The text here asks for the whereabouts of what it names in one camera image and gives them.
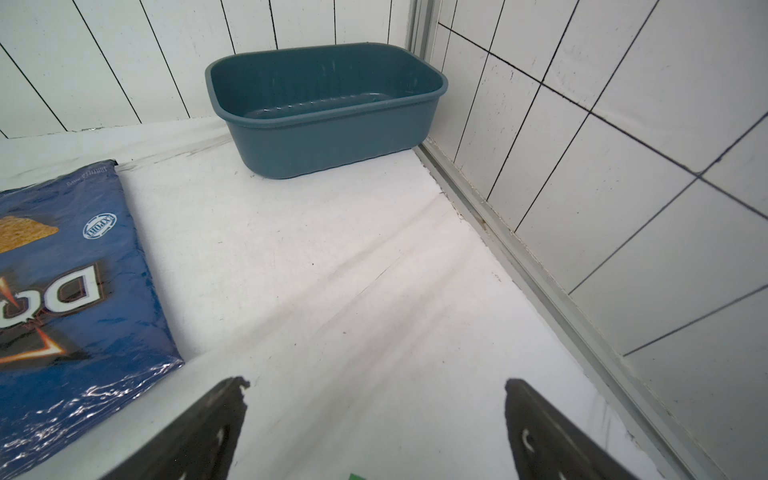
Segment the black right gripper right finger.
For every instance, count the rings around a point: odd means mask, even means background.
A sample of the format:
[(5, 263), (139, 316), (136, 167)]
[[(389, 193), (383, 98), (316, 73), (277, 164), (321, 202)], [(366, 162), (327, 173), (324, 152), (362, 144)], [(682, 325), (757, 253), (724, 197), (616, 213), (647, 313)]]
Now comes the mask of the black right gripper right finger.
[(507, 380), (505, 392), (508, 441), (520, 479), (635, 477), (525, 380)]

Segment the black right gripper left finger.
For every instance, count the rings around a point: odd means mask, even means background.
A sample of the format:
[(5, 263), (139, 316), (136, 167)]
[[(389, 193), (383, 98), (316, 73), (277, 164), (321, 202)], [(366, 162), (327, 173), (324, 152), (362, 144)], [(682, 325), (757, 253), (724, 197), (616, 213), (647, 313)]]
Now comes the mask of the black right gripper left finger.
[(225, 479), (233, 462), (250, 383), (230, 377), (104, 475), (106, 479)]

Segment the teal plastic storage box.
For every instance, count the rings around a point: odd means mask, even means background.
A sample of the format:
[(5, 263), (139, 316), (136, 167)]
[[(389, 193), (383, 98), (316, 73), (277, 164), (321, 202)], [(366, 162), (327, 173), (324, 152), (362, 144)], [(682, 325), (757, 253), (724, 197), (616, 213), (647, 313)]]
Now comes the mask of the teal plastic storage box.
[(433, 66), (382, 43), (231, 55), (205, 80), (245, 166), (275, 180), (418, 146), (448, 89)]

